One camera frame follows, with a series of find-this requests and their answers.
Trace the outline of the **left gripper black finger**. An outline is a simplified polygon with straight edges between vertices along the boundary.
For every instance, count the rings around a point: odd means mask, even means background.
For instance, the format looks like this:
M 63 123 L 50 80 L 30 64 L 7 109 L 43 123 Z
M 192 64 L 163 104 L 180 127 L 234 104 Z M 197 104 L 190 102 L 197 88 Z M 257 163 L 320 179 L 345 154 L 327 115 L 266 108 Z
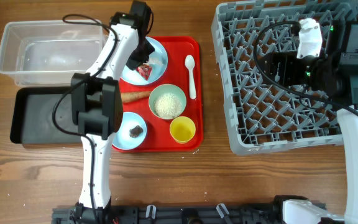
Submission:
M 148 61 L 148 51 L 145 47 L 138 46 L 129 56 L 126 66 L 130 70 L 135 70 L 143 63 Z
M 153 45 L 147 39 L 145 39 L 142 43 L 142 61 L 148 62 L 150 54 L 152 54 L 154 51 L 155 48 Z

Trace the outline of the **white napkin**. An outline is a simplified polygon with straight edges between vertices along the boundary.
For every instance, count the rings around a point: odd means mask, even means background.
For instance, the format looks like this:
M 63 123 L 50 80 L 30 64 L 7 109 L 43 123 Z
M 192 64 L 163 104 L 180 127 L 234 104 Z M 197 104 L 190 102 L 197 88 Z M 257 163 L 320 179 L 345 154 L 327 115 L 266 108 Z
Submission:
M 161 66 L 163 65 L 163 62 L 158 57 L 149 57 L 147 64 Z

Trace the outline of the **red snack wrapper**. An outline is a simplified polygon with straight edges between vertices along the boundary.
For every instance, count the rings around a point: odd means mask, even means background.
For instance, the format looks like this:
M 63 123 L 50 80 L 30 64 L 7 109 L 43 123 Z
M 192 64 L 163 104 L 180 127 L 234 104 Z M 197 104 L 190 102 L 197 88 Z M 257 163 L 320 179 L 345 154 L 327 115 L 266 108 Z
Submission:
M 137 67 L 135 70 L 144 80 L 147 81 L 150 77 L 150 74 L 152 73 L 152 66 L 144 63 Z

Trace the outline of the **green bowl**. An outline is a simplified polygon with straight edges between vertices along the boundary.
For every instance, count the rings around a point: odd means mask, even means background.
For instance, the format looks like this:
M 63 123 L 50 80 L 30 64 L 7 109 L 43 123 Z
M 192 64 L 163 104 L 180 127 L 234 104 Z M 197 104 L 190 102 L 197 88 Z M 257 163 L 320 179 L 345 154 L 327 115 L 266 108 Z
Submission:
M 183 90 L 181 88 L 179 88 L 176 85 L 172 85 L 172 84 L 160 85 L 160 86 L 156 87 L 151 92 L 151 94 L 149 96 L 149 108 L 152 111 L 152 113 L 157 116 L 157 114 L 155 112 L 155 108 L 154 108 L 154 102 L 160 95 L 162 95 L 164 93 L 173 93 L 177 97 L 179 97 L 179 99 L 180 99 L 180 101 L 181 101 L 181 103 L 183 105 L 183 109 L 182 109 L 182 111 L 180 113 L 180 114 L 182 114 L 182 112 L 184 112 L 184 110 L 186 108 L 186 95 L 185 95 L 185 93 L 183 92 Z

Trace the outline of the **cooked white rice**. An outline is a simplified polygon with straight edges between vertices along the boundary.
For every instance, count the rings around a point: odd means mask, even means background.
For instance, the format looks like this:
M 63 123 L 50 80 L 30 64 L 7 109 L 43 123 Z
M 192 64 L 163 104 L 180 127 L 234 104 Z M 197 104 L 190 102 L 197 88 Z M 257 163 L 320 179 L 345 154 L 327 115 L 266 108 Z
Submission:
M 157 116 L 163 119 L 173 119 L 180 115 L 183 105 L 175 94 L 164 93 L 154 102 Z

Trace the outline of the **small light blue bowl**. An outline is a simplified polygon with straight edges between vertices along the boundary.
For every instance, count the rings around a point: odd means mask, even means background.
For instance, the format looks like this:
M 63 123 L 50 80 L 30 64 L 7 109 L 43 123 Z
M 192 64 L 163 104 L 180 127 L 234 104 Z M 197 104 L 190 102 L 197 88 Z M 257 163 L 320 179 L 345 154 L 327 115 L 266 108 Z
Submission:
M 129 136 L 129 130 L 133 127 L 140 125 L 144 132 L 137 138 L 131 138 Z M 124 112 L 123 119 L 119 131 L 116 133 L 112 145 L 116 149 L 128 151 L 140 146 L 147 135 L 147 125 L 144 119 L 133 112 Z

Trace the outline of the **dark brown food scrap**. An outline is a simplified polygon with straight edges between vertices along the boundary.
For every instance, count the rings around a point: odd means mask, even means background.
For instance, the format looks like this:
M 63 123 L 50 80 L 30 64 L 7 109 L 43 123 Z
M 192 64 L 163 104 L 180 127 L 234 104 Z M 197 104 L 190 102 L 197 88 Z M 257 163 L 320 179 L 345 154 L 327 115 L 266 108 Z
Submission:
M 144 132 L 143 128 L 140 125 L 137 125 L 129 130 L 129 136 L 131 138 L 137 138 Z

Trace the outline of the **yellow plastic cup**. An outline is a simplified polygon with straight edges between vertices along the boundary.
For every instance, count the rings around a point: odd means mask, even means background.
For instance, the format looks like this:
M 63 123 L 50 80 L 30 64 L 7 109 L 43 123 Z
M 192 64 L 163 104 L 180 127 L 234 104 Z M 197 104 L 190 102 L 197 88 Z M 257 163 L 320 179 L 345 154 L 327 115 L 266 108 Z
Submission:
M 170 134 L 179 144 L 186 144 L 193 139 L 196 133 L 196 126 L 192 119 L 186 116 L 179 116 L 170 123 Z

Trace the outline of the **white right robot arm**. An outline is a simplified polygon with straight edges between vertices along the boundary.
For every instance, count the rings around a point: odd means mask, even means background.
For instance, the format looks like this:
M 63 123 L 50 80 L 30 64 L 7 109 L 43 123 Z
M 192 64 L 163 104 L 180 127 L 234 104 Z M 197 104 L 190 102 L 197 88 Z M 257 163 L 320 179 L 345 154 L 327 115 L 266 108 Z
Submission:
M 299 38 L 297 50 L 256 57 L 255 65 L 265 81 L 287 92 L 306 85 L 326 93 L 323 103 L 336 109 L 344 141 L 347 202 L 338 218 L 307 200 L 284 200 L 282 220 L 358 223 L 358 21 L 332 21 L 327 38 L 314 19 L 288 21 L 287 26 Z

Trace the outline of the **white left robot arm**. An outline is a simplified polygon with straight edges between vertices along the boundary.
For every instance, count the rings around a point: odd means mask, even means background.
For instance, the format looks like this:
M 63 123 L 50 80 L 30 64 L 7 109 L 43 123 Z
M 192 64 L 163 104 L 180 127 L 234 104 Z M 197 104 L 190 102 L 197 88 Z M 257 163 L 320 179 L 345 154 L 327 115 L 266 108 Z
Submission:
M 108 214 L 108 160 L 123 117 L 119 80 L 125 67 L 136 69 L 154 52 L 146 39 L 152 14 L 142 1 L 133 1 L 128 13 L 115 13 L 107 26 L 108 40 L 95 63 L 71 79 L 72 118 L 84 151 L 83 188 L 77 205 L 82 220 L 98 221 Z

